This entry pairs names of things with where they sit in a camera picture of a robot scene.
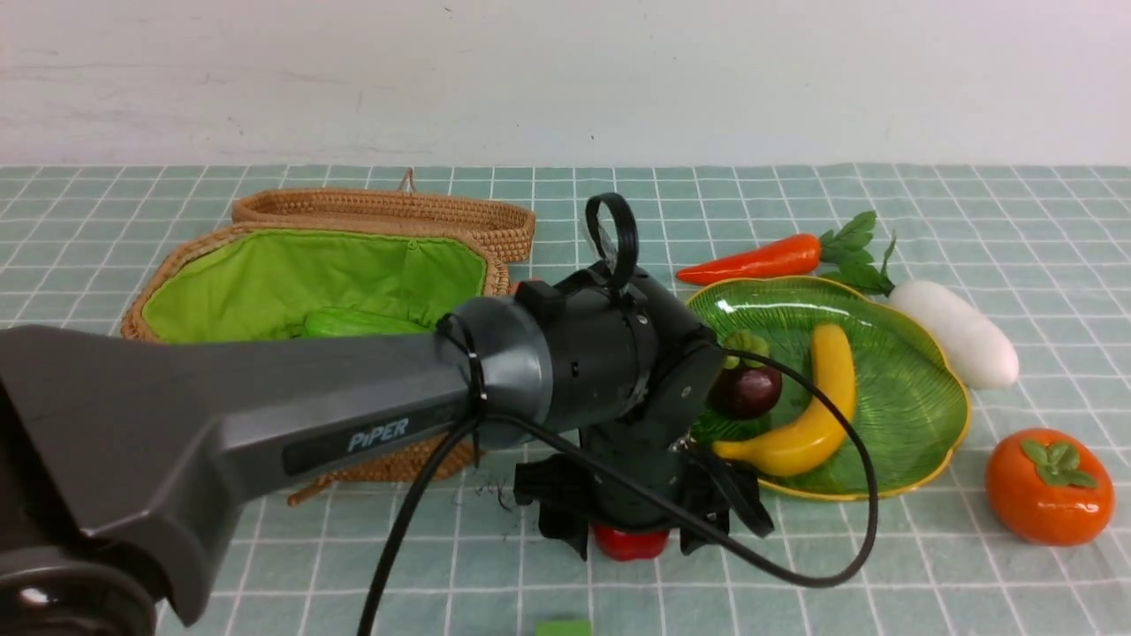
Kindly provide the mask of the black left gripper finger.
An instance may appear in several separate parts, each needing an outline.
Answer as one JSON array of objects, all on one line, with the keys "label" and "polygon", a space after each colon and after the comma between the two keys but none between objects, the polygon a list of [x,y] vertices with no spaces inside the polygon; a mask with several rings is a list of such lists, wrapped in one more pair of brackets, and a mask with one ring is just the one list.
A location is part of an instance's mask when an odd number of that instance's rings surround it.
[{"label": "black left gripper finger", "polygon": [[537,504],[542,538],[560,541],[588,559],[592,488],[588,472],[566,455],[532,459],[513,467],[513,502]]},{"label": "black left gripper finger", "polygon": [[679,442],[684,466],[683,485],[677,502],[703,523],[728,535],[731,516],[739,517],[758,538],[774,532],[774,519],[761,502],[760,481],[746,464],[722,459],[699,442]]}]

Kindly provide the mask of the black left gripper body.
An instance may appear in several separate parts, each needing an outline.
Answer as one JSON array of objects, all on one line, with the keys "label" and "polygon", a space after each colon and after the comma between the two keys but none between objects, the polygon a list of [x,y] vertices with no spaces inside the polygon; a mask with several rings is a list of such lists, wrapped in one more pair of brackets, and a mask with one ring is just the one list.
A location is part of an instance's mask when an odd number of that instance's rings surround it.
[{"label": "black left gripper body", "polygon": [[[694,426],[691,416],[648,416],[638,421],[606,421],[579,431],[584,452],[633,478],[672,502],[687,504],[687,469],[682,452],[672,450]],[[666,530],[668,515],[645,502],[629,488],[597,474],[590,478],[593,530]]]}]

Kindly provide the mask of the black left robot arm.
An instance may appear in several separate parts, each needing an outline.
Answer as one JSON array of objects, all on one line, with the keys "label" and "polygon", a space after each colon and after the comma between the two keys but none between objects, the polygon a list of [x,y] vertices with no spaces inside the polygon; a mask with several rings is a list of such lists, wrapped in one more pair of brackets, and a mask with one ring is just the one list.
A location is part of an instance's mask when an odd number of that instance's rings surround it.
[{"label": "black left robot arm", "polygon": [[3,330],[3,633],[152,635],[169,601],[209,604],[244,504],[440,437],[403,507],[457,442],[562,442],[521,466],[520,502],[698,542],[728,502],[772,528],[752,472],[687,431],[722,370],[714,330],[645,270],[577,270],[476,296],[435,330],[152,344]]}]

